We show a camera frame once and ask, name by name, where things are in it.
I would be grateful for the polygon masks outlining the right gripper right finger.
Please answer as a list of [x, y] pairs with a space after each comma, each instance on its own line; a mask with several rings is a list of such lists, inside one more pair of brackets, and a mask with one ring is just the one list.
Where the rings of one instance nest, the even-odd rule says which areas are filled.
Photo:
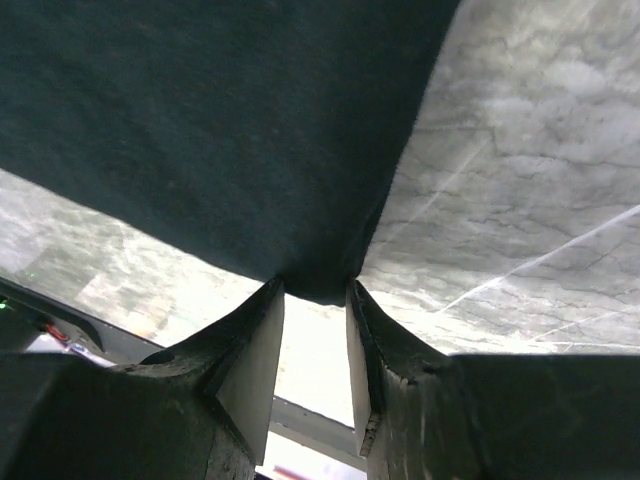
[[371, 479], [635, 479], [634, 355], [445, 355], [348, 285], [358, 453]]

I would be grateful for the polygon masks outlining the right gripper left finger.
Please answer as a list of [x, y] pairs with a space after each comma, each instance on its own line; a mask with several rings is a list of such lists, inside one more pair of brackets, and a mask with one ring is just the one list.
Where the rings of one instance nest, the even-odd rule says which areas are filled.
[[264, 461], [284, 287], [136, 364], [1, 356], [5, 479], [250, 479]]

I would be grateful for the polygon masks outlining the black t-shirt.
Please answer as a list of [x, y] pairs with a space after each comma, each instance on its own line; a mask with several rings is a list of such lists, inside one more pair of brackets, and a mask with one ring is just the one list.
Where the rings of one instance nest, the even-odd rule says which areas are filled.
[[5, 1], [1, 166], [343, 305], [454, 1]]

